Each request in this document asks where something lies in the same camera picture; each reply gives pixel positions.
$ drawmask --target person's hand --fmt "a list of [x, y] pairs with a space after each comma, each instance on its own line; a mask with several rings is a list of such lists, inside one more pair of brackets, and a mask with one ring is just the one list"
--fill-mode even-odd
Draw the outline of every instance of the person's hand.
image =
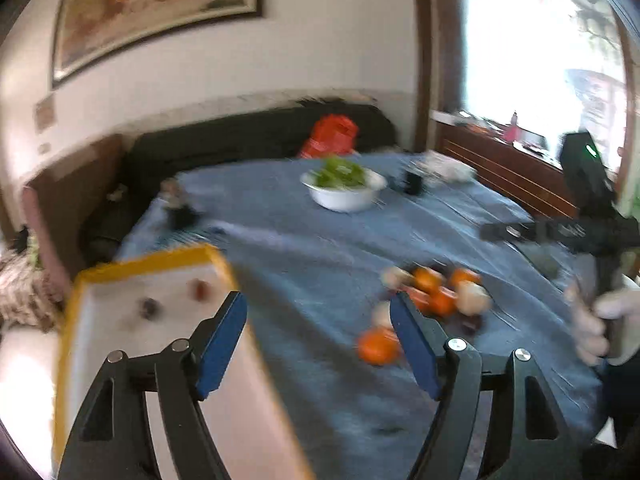
[[624, 317], [622, 327], [622, 354], [609, 360], [620, 365], [629, 360], [640, 348], [640, 287], [631, 279], [623, 277], [623, 288], [599, 297], [593, 309], [584, 304], [577, 283], [571, 284], [564, 293], [572, 310], [573, 332], [578, 357], [589, 366], [595, 366], [609, 351], [605, 338], [603, 319]]

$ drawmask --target framed painting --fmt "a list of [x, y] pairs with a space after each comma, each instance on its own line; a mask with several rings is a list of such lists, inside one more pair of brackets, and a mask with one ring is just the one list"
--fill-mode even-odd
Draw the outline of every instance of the framed painting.
[[261, 12], [262, 0], [61, 0], [52, 86], [125, 46], [177, 27]]

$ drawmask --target white vegetable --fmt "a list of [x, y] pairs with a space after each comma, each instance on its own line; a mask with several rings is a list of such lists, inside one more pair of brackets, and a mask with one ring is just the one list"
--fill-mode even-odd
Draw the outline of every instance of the white vegetable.
[[461, 282], [456, 292], [458, 293], [458, 310], [465, 316], [476, 316], [491, 308], [491, 297], [484, 287], [477, 283]]
[[409, 285], [414, 280], [414, 277], [410, 273], [399, 267], [389, 267], [383, 270], [380, 278], [382, 279], [383, 285], [391, 290], [396, 290], [396, 288], [400, 288], [401, 285]]
[[381, 303], [376, 305], [371, 316], [373, 326], [390, 328], [391, 330], [394, 329], [394, 326], [391, 324], [391, 314], [389, 311], [390, 306], [390, 301], [382, 301]]

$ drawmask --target floor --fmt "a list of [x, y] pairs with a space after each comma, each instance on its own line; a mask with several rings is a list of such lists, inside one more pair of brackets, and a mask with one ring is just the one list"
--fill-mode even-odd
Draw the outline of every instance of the floor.
[[0, 419], [31, 466], [51, 478], [56, 332], [12, 327], [0, 343]]

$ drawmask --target window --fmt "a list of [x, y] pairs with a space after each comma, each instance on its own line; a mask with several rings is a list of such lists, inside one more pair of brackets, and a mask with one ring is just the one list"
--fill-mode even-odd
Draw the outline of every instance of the window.
[[466, 0], [465, 108], [546, 137], [586, 128], [620, 167], [626, 125], [620, 37], [606, 0]]

